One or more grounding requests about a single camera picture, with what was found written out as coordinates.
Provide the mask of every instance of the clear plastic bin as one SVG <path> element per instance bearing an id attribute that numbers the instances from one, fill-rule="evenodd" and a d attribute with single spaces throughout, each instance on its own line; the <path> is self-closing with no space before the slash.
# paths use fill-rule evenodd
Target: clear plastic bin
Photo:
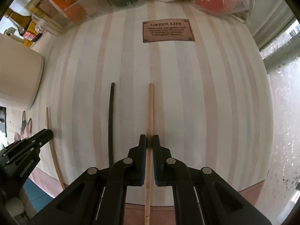
<path id="1" fill-rule="evenodd" d="M 145 0 L 79 0 L 63 10 L 63 13 L 45 21 L 42 29 L 59 35 L 95 17 L 143 4 Z"/>

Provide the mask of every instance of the brown label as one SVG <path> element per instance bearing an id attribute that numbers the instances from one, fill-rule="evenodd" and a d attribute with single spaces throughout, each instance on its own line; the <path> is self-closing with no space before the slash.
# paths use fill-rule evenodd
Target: brown label
<path id="1" fill-rule="evenodd" d="M 188 19 L 161 19 L 143 22 L 143 42 L 195 41 Z"/>

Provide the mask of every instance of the beige container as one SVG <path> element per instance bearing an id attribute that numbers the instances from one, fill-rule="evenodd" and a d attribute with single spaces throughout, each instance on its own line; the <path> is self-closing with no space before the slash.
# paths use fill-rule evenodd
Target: beige container
<path id="1" fill-rule="evenodd" d="M 28 110 L 41 81 L 41 54 L 0 34 L 0 106 Z"/>

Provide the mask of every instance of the bottle label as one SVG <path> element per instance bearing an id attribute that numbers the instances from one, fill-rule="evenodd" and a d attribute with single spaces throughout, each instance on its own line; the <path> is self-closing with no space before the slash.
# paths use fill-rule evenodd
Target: bottle label
<path id="1" fill-rule="evenodd" d="M 31 21 L 30 25 L 27 28 L 27 31 L 23 34 L 23 37 L 27 40 L 33 40 L 38 32 L 35 31 L 36 22 L 34 20 Z"/>

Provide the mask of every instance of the brown glass bottle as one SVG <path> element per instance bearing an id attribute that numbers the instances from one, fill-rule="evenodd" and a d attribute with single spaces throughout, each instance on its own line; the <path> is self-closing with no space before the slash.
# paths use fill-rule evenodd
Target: brown glass bottle
<path id="1" fill-rule="evenodd" d="M 10 8 L 7 9 L 4 16 L 17 26 L 19 34 L 24 38 L 31 40 L 32 42 L 37 42 L 42 36 L 41 33 L 37 33 L 34 30 L 35 22 L 32 20 L 31 16 L 22 16 Z"/>

